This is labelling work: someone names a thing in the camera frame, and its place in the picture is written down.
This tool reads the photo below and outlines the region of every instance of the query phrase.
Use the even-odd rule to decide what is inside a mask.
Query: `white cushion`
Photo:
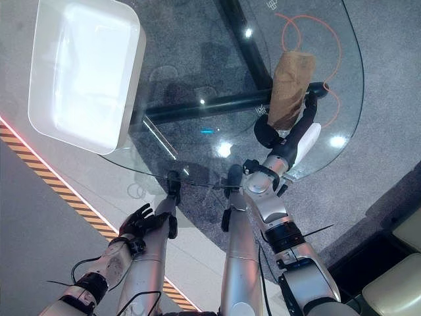
[[[421,208],[400,224],[393,231],[393,235],[416,251],[421,252]]]
[[[381,316],[420,316],[421,253],[413,253],[379,276],[362,295]]]

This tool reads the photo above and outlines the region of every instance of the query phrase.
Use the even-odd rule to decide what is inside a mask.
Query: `brown paper bag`
[[[275,70],[268,117],[268,124],[276,130],[290,130],[294,126],[315,64],[309,53],[282,54]]]

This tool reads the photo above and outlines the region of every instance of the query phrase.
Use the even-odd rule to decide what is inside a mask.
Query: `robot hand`
[[[131,214],[121,225],[118,237],[114,241],[125,240],[132,255],[143,253],[146,245],[143,237],[153,230],[160,228],[170,213],[152,214],[150,204],[146,203]]]

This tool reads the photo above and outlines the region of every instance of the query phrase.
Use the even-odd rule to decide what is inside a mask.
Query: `silver metal arm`
[[[268,156],[263,166],[279,177],[288,170],[286,161],[275,155]],[[257,171],[249,175],[244,181],[243,195],[275,253],[279,268],[283,269],[279,282],[290,313],[302,315],[322,303],[340,302],[335,281],[287,214],[273,189],[274,177],[270,174]],[[343,307],[335,308],[347,310],[347,306],[340,305]]]
[[[121,281],[131,263],[132,255],[127,244],[124,241],[111,243],[87,273],[40,315],[91,315],[105,293]]]

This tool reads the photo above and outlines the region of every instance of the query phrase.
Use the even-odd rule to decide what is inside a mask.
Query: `robot forearm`
[[[41,312],[41,316],[92,315],[107,291],[116,286],[132,263],[132,255],[124,237],[114,239],[101,257],[75,285]]]

